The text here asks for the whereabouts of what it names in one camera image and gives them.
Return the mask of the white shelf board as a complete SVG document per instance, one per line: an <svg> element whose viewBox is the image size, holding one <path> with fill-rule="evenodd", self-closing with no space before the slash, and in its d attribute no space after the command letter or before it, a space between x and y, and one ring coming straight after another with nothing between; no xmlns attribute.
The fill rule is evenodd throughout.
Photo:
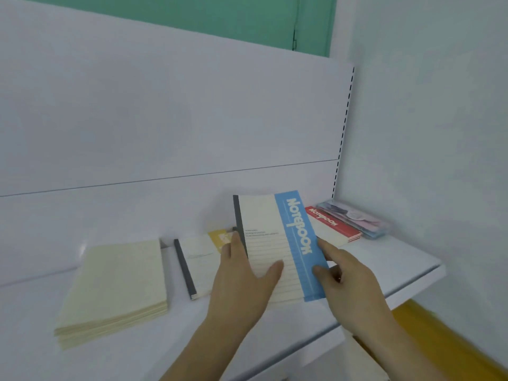
<svg viewBox="0 0 508 381"><path fill-rule="evenodd" d="M447 274L443 262L398 239L346 246L377 277L391 309ZM158 381L202 322L208 297L191 301L174 248L163 250L169 312L62 350L53 335L76 270L0 287L0 381ZM275 306L247 335L224 380L276 380L333 350L344 333L325 300Z"/></svg>

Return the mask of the red striped cream notebook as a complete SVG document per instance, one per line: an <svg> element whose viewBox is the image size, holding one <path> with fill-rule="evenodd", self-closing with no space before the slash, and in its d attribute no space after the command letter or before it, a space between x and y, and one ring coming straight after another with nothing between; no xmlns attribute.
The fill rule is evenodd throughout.
<svg viewBox="0 0 508 381"><path fill-rule="evenodd" d="M337 248L359 240L362 233L332 215L312 206L305 207L310 223L317 237Z"/></svg>

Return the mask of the blue striped cream notebook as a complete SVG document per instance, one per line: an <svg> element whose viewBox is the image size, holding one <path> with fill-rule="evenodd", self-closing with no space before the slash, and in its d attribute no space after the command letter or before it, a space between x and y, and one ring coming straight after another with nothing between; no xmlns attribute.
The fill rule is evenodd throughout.
<svg viewBox="0 0 508 381"><path fill-rule="evenodd" d="M298 191L233 196L236 229L251 269L264 276L278 261L283 272L270 305L318 301L325 298L314 266L328 268L317 235Z"/></svg>

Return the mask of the person's right hand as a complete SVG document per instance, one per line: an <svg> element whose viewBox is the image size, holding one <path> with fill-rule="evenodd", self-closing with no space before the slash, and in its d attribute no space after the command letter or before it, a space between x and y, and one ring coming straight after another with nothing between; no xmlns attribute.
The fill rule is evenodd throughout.
<svg viewBox="0 0 508 381"><path fill-rule="evenodd" d="M371 269L348 251L321 238L317 239L317 244L325 259L338 266L338 287L325 292L325 296L332 314L342 326L348 330L355 316L390 310Z"/></svg>

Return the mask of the yellow box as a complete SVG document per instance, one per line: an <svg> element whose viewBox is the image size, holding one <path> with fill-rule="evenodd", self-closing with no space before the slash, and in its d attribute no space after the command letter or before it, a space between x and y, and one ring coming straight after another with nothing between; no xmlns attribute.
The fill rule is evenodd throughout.
<svg viewBox="0 0 508 381"><path fill-rule="evenodd" d="M397 323L411 337L422 353L447 379L492 381L485 374L477 375L478 365L496 378L508 380L508 371L479 352L472 344L458 336L447 325L415 301L407 301L391 310Z"/></svg>

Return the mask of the person's right forearm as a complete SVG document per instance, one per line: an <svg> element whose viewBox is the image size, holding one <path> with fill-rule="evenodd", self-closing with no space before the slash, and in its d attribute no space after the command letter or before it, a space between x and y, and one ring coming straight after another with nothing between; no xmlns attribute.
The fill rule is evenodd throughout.
<svg viewBox="0 0 508 381"><path fill-rule="evenodd" d="M355 316L348 330L371 350L391 381L448 381L390 310Z"/></svg>

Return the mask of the yellow striped cream notebook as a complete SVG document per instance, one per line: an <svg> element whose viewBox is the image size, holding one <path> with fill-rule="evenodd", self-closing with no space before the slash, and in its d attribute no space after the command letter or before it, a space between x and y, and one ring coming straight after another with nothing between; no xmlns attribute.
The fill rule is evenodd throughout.
<svg viewBox="0 0 508 381"><path fill-rule="evenodd" d="M213 230L205 235L175 239L174 247L192 301L208 296L220 265L223 246L236 228Z"/></svg>

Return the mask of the green door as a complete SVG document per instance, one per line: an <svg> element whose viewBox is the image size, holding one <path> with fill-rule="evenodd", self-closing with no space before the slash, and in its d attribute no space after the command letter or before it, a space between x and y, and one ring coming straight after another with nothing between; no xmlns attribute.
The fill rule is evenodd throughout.
<svg viewBox="0 0 508 381"><path fill-rule="evenodd" d="M337 0L28 0L329 57Z"/></svg>

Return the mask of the stack of plain cream notebooks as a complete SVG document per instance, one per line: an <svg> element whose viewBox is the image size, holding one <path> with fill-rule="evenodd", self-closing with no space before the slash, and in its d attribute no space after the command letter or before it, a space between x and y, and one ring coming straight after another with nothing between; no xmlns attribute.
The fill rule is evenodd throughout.
<svg viewBox="0 0 508 381"><path fill-rule="evenodd" d="M62 350L153 320L169 310L159 239L91 247L56 321Z"/></svg>

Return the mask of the person's left hand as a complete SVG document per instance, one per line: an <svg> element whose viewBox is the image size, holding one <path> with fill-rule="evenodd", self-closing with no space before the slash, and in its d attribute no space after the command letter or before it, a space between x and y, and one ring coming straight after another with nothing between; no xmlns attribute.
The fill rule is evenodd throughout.
<svg viewBox="0 0 508 381"><path fill-rule="evenodd" d="M255 326L265 312L273 292L259 290L259 277L251 268L238 232L233 232L230 243L231 258L227 262L220 262L206 317L248 320Z"/></svg>

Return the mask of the pastel clear plastic pouch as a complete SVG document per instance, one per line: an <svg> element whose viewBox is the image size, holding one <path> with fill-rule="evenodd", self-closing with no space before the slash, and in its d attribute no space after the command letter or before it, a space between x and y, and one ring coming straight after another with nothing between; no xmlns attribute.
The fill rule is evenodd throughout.
<svg viewBox="0 0 508 381"><path fill-rule="evenodd" d="M368 239L378 239L391 230L390 223L334 199L321 202L316 207L361 231Z"/></svg>

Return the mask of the person's left forearm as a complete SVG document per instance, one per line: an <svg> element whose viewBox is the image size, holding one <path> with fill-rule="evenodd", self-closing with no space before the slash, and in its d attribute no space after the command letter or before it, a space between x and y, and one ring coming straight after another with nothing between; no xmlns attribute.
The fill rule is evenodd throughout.
<svg viewBox="0 0 508 381"><path fill-rule="evenodd" d="M206 317L159 381L219 381L253 326Z"/></svg>

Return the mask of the white slotted shelf upright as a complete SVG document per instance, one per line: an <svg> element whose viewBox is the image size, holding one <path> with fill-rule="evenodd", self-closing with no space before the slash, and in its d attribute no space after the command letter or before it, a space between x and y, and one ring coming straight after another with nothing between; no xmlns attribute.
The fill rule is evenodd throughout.
<svg viewBox="0 0 508 381"><path fill-rule="evenodd" d="M351 105L350 100L351 100L351 94L352 94L352 86L353 86L355 67L353 65L351 65L351 64L349 64L349 66L351 68L351 72L350 72L351 79L348 82L347 105L346 105L346 112L343 115L344 116L344 121L343 121L343 126L342 126L342 131L341 131L340 148L339 148L339 154L338 154L338 159L337 159L337 169L336 169L336 174L335 174L335 178L334 178L334 186L333 186L332 198L335 198L335 194L338 191L337 190L338 170L339 170L339 165L340 165L341 151L342 151L343 144L344 144L344 136L345 136L345 133L346 133L347 113L351 109L350 108L350 105Z"/></svg>

